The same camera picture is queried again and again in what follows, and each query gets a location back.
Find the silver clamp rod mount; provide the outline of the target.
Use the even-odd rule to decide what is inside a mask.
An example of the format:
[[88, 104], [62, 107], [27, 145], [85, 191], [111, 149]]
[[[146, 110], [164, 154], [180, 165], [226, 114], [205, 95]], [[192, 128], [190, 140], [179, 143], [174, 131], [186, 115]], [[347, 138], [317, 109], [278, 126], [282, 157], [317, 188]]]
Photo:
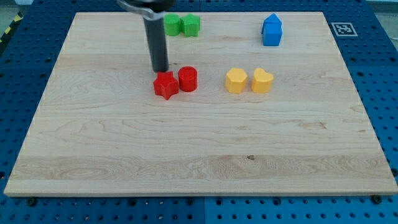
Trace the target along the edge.
[[116, 0], [119, 7], [149, 21], [162, 19], [176, 0]]

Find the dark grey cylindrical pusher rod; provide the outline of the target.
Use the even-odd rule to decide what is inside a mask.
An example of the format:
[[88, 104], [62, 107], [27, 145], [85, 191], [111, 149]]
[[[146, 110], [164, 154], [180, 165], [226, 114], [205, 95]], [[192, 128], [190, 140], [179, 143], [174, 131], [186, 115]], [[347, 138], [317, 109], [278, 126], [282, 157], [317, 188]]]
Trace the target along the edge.
[[147, 44], [154, 72], [166, 72], [169, 69], [164, 19], [153, 20], [144, 17]]

